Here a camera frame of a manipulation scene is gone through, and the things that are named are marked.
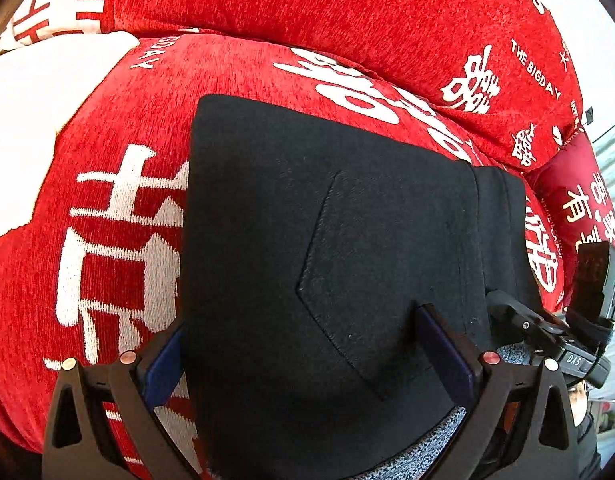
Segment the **black pants with patterned waistband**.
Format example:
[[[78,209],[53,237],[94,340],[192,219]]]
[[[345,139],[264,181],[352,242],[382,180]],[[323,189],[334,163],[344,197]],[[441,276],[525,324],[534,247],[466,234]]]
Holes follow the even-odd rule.
[[[432,304],[480,348],[485,295],[541,302],[525,188],[379,134],[204,96],[184,221],[186,375],[225,479],[343,479],[419,441],[452,400],[419,347]]]

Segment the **dark red embroidered pillow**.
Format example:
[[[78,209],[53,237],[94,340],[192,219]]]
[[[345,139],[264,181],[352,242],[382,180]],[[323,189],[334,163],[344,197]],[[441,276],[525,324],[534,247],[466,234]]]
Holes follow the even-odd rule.
[[[527,180],[553,224],[565,257],[587,243],[615,246],[615,210],[584,131],[573,134],[546,164]]]

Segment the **red blanket with white characters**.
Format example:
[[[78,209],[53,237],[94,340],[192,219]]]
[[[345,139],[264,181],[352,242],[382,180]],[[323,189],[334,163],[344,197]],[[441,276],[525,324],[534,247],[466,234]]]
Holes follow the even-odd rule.
[[[110,364],[183,322],[184,374],[154,409],[188,460],[209,467],[187,382],[182,309],[184,221],[193,123],[204,96],[236,96],[339,122],[494,167],[525,188],[525,249],[541,302],[559,310],[565,271],[553,224],[527,173],[421,96],[367,70],[299,47],[208,32],[138,39],[66,35],[0,56],[0,431],[41,455],[61,364]],[[359,477],[414,479],[452,410],[419,441]],[[109,427],[129,470],[151,478],[113,403]]]

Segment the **red pillow with white characters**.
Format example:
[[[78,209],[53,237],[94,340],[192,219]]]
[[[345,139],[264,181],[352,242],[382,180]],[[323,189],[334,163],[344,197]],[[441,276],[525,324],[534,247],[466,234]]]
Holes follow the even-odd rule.
[[[113,30],[218,32],[329,54],[421,96],[523,170],[581,131],[577,73],[541,0],[23,0],[0,53]]]

